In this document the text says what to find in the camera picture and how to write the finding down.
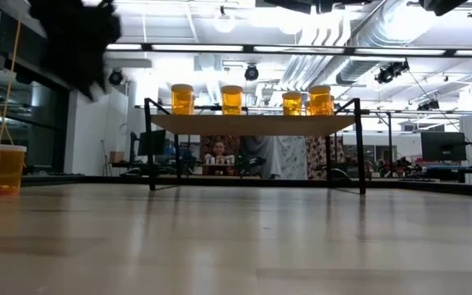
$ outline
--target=stage light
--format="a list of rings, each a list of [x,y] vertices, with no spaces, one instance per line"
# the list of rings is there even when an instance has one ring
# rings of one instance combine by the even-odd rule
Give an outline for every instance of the stage light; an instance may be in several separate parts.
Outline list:
[[[439,110],[440,103],[438,99],[428,100],[427,102],[422,102],[419,106],[417,111],[432,111],[432,110]]]
[[[245,80],[254,81],[258,79],[259,74],[260,73],[258,72],[256,65],[248,65],[247,69],[245,70]]]
[[[380,68],[379,74],[377,74],[374,79],[380,84],[391,83],[395,78],[409,69],[409,63],[407,61],[393,62],[389,66]]]
[[[121,69],[114,69],[112,70],[111,75],[108,76],[108,81],[112,85],[121,85],[123,82],[124,76],[123,73],[121,72]]]

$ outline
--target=ceiling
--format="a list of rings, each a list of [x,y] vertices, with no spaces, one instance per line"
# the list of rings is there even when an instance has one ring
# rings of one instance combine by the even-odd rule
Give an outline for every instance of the ceiling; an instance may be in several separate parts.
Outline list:
[[[85,2],[96,4],[99,0]],[[254,0],[116,0],[115,3],[123,29],[123,37],[119,42],[299,44],[304,42],[302,33],[284,33],[286,24],[290,24],[288,29],[291,30],[296,29],[293,26],[306,28],[308,24],[314,25],[315,22],[318,26],[327,25],[330,28],[344,18],[350,20],[354,30],[380,1],[373,1],[365,6],[346,7],[344,10],[335,9],[332,13],[318,17],[299,15],[275,7],[263,7],[261,1]],[[234,17],[234,29],[228,33],[222,33],[216,28],[220,5],[224,6],[228,15]],[[392,27],[393,33],[404,34],[424,21],[419,16],[413,17],[413,11],[421,8],[408,8],[407,18],[397,20],[399,26]],[[435,18],[430,29],[422,32],[407,46],[472,48],[472,18],[467,16],[468,12],[467,9],[452,11],[443,17]],[[37,25],[33,20],[27,21],[29,26]],[[244,67],[225,68],[213,76],[194,70],[196,55],[113,52],[109,53],[107,58],[149,59],[152,62],[151,69],[127,70],[127,73],[131,79],[136,79],[139,73],[150,72],[156,77],[152,83],[157,84],[158,96],[165,102],[170,99],[172,84],[189,83],[194,87],[195,95],[199,97],[208,95],[212,90],[209,87],[212,79],[219,86],[238,84],[243,86],[249,95],[255,95],[260,84],[277,84],[284,77],[293,59],[286,55],[219,54],[222,61],[241,61]],[[246,64],[249,63],[257,65],[260,71],[258,81],[246,82],[243,78]],[[374,75],[378,69],[374,69],[365,73],[351,85],[352,87],[333,86],[333,93],[336,96],[341,95],[341,98],[362,98],[368,102],[366,105],[371,107],[379,107],[382,102],[384,107],[397,108],[408,106],[409,102],[423,101],[424,92],[430,93],[431,96],[436,95],[435,90],[438,89],[443,89],[438,91],[441,93],[438,96],[440,99],[456,102],[460,91],[472,86],[472,59],[410,58],[409,64],[412,75],[405,74],[391,84],[375,83]]]

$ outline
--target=ventilation duct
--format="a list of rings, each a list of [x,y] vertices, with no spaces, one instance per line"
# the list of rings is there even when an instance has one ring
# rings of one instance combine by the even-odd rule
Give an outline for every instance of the ventilation duct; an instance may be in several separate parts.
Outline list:
[[[436,16],[421,7],[408,7],[407,0],[387,0],[365,23],[349,46],[403,47],[428,31]],[[333,57],[315,84],[354,84],[378,61],[358,61],[349,57]]]
[[[303,29],[298,45],[333,46],[344,44],[351,36],[351,24],[347,14],[329,13],[308,18],[309,25]],[[292,57],[279,87],[283,90],[306,90],[329,60],[330,57],[325,56]]]
[[[194,70],[201,70],[206,90],[211,97],[211,104],[221,102],[220,81],[221,57],[211,53],[202,53],[194,57]]]

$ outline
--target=laminate floor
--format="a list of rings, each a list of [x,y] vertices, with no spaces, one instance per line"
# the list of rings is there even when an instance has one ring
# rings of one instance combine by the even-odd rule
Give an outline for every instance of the laminate floor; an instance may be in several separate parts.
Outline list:
[[[0,197],[0,294],[472,294],[472,197],[24,188]]]

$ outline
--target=person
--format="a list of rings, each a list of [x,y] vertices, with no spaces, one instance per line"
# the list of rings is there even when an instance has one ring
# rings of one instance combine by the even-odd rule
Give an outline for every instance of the person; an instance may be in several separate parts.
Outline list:
[[[225,157],[225,144],[221,141],[217,141],[214,143],[214,147],[212,148],[212,155],[210,153],[207,153],[205,155],[205,158],[207,160],[211,159],[212,157],[218,159],[221,157]]]

